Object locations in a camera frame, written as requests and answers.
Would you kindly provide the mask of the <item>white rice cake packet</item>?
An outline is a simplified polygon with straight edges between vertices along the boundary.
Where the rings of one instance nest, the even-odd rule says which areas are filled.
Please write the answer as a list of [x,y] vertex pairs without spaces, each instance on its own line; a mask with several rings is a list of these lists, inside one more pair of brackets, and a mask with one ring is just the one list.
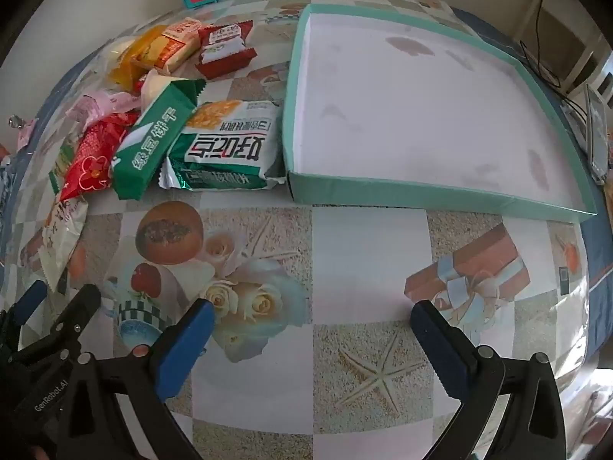
[[38,254],[41,268],[51,289],[55,289],[60,276],[77,246],[86,220],[89,204],[79,196],[60,202],[56,197],[41,237],[43,244]]

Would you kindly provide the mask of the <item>red flower snack packet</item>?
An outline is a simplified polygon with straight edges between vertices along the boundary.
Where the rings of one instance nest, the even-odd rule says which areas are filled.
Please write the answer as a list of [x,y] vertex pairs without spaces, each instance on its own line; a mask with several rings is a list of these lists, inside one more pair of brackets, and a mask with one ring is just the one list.
[[64,178],[60,202],[110,186],[112,158],[139,115],[138,109],[110,114],[85,130]]

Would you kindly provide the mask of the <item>green yellow snack packet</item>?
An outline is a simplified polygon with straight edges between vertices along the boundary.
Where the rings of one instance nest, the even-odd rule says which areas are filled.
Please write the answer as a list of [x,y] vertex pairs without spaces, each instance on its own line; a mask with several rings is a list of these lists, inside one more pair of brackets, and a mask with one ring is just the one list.
[[49,171],[50,184],[55,195],[60,194],[64,181],[66,180],[67,171],[70,169],[75,159],[79,143],[78,137],[67,136],[67,138],[63,140],[62,145],[60,145],[58,155]]

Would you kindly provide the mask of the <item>green mung bean cake packet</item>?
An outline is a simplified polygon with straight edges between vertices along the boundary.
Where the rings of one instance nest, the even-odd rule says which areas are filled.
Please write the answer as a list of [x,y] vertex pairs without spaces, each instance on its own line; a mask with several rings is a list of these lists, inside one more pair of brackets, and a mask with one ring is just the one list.
[[111,161],[111,187],[119,199],[143,197],[205,88],[204,79],[170,81],[146,107]]

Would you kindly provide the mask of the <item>pink snack packet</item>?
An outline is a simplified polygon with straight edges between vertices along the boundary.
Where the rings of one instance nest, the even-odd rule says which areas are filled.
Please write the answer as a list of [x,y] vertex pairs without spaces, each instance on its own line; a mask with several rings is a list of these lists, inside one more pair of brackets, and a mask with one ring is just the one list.
[[140,98],[128,92],[110,89],[89,90],[67,110],[67,117],[83,128],[111,117],[111,120],[126,122],[141,106]]

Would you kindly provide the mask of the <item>green white cracker packet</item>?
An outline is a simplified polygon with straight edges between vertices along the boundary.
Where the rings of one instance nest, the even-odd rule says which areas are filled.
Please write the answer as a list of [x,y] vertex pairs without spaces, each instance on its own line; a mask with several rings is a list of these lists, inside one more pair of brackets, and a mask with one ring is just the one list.
[[261,190],[283,184],[282,107],[271,101],[201,105],[168,148],[164,189]]

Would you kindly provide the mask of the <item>yellow transparent cake packet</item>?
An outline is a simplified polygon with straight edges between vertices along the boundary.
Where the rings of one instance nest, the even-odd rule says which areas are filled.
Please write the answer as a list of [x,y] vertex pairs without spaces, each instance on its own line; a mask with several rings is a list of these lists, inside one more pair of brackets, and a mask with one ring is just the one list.
[[162,35],[165,28],[165,25],[157,25],[139,35],[127,50],[121,53],[117,65],[107,74],[107,78],[125,92],[135,92],[137,80],[148,70],[138,63],[137,56],[146,51],[153,40]]

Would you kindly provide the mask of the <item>pale yellow jelly cup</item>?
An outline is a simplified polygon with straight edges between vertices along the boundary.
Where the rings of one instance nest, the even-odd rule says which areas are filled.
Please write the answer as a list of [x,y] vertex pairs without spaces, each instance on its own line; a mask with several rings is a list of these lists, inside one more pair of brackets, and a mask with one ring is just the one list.
[[140,88],[141,111],[145,112],[167,85],[175,81],[183,81],[183,78],[161,75],[156,70],[150,70],[144,76],[143,86]]

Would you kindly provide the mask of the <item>orange swiss roll packet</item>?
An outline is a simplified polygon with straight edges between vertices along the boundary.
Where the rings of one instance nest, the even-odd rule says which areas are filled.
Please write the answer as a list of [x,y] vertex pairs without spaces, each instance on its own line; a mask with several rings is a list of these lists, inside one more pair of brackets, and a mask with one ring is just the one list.
[[203,23],[185,18],[167,26],[157,26],[131,59],[137,67],[170,75],[200,48]]

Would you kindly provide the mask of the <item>red milk biscuit packet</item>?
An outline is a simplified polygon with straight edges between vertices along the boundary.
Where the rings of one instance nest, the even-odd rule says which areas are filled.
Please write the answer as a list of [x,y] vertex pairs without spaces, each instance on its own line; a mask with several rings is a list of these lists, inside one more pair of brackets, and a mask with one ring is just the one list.
[[213,80],[247,67],[257,56],[256,49],[247,44],[253,27],[254,22],[247,20],[200,29],[197,70],[207,80]]

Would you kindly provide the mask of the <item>clear round bun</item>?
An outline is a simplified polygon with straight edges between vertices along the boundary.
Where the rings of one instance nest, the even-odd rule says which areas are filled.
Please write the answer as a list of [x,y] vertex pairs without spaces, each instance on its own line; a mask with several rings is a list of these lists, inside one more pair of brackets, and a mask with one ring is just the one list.
[[124,53],[135,42],[135,38],[117,38],[107,45],[101,52],[99,66],[103,71],[114,69],[119,63]]

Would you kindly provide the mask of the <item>checkered printed tablecloth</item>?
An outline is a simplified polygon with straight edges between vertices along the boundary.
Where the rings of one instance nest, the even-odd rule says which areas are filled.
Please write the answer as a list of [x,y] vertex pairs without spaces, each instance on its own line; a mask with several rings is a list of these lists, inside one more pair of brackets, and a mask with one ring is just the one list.
[[[534,77],[574,139],[570,110],[514,48],[442,0],[219,0],[129,28],[79,61],[41,110],[1,237],[1,361],[48,335],[85,284],[101,291],[100,359],[152,346],[194,301],[215,324],[181,391],[165,401],[197,459],[428,459],[460,406],[449,397],[409,325],[428,300],[478,347],[505,358],[550,360],[564,417],[566,458],[582,432],[580,372],[612,333],[612,230],[600,188],[597,213],[565,222],[466,211],[305,205],[286,179],[270,189],[164,189],[159,169],[139,200],[110,186],[89,204],[77,246],[51,289],[41,268],[43,227],[56,197],[49,179],[67,136],[85,130],[67,110],[89,90],[124,92],[99,66],[117,38],[185,18],[252,20],[257,56],[207,80],[193,53],[173,73],[204,79],[197,108],[271,101],[283,117],[298,21],[311,4],[374,8],[477,36]],[[8,311],[35,280],[47,297],[8,336]]]

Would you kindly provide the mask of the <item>small pink sachet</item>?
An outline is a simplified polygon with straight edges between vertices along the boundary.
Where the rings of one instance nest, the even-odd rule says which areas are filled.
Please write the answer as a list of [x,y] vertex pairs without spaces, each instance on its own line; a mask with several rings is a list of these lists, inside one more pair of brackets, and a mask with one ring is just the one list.
[[27,148],[32,137],[33,131],[38,123],[37,118],[33,118],[32,120],[22,120],[20,123],[20,127],[18,129],[18,143],[16,144],[16,148],[19,151],[22,151],[24,148]]

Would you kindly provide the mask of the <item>tablet device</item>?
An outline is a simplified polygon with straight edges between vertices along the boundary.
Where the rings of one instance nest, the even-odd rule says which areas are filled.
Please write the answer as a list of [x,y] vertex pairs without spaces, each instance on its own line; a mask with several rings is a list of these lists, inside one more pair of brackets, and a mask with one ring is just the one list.
[[609,171],[609,136],[607,111],[602,97],[585,86],[586,147],[590,173],[597,185],[604,186]]

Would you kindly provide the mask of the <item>teal shallow box tray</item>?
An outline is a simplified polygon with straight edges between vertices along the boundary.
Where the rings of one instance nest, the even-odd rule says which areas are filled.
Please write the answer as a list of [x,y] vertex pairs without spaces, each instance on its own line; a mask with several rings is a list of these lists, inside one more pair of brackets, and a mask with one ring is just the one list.
[[303,10],[283,150],[300,204],[565,222],[597,213],[572,138],[532,74],[477,36],[401,13]]

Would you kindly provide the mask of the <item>white shelf cabinet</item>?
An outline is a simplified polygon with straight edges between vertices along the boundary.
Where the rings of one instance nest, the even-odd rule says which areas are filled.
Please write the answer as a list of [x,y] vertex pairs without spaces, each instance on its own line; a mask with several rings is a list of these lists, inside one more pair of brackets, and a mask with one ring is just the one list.
[[612,105],[612,46],[579,0],[532,0],[513,35],[568,98],[590,85]]

